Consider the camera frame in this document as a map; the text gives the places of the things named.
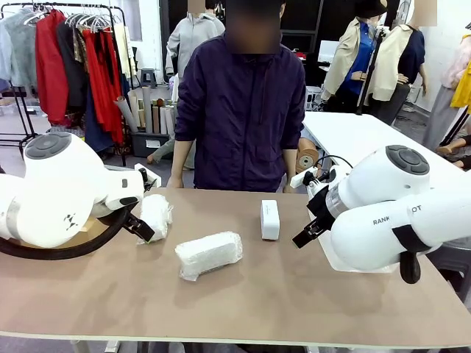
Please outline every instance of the table edge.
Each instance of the table edge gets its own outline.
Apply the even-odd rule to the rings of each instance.
[[[270,346],[317,346],[348,349],[451,349],[459,346],[369,346],[361,344],[294,342],[281,340],[233,340],[221,338],[170,338],[145,336],[106,336],[106,335],[44,335],[35,333],[18,333],[0,331],[0,336],[11,338],[28,338],[41,340],[87,340],[87,341],[129,341],[129,342],[183,342],[183,343],[226,343],[226,344],[258,344]]]

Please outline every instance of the navy jacket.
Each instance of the navy jacket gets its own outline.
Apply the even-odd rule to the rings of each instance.
[[[282,150],[297,149],[305,105],[301,60],[233,54],[225,35],[196,48],[179,86],[175,139],[196,139],[196,188],[275,192]]]

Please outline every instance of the beige jacket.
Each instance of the beige jacket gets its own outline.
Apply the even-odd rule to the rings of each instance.
[[[350,22],[339,41],[340,44],[324,81],[322,99],[325,101],[336,94],[355,62],[360,49],[360,21],[354,19]]]
[[[385,38],[381,44],[375,70],[368,87],[365,104],[368,105],[369,97],[378,101],[389,101],[396,90],[399,79],[399,59],[409,42],[412,29],[405,24],[397,26]]]

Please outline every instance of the hanging clothes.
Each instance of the hanging clothes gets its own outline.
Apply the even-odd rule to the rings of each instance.
[[[87,104],[88,78],[82,63],[75,60],[74,29],[65,24],[56,28],[57,44],[64,62],[68,83],[68,106],[85,109]]]
[[[0,79],[17,87],[36,87],[36,28],[23,23],[34,15],[29,9],[0,21]]]
[[[57,42],[56,28],[65,16],[57,10],[36,24],[36,64],[38,93],[41,109],[51,124],[67,124],[65,111],[68,100],[68,82]]]
[[[113,141],[121,144],[124,140],[121,111],[114,104],[122,95],[121,80],[111,33],[92,33],[89,29],[84,29],[82,34],[97,120],[103,130],[111,134]]]
[[[95,105],[91,88],[87,93],[87,111],[85,112],[85,142],[95,151],[101,152],[113,145],[109,132],[103,131],[96,120]]]
[[[135,76],[135,61],[134,52],[131,47],[131,40],[129,30],[123,24],[115,24],[115,38],[116,44],[118,45],[119,62],[121,63],[121,69],[127,79]]]

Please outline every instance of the red dress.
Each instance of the red dress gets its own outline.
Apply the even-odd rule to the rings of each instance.
[[[87,49],[90,84],[96,117],[103,130],[111,133],[115,143],[123,143],[121,111],[114,101],[121,96],[118,62],[109,32],[83,31]]]

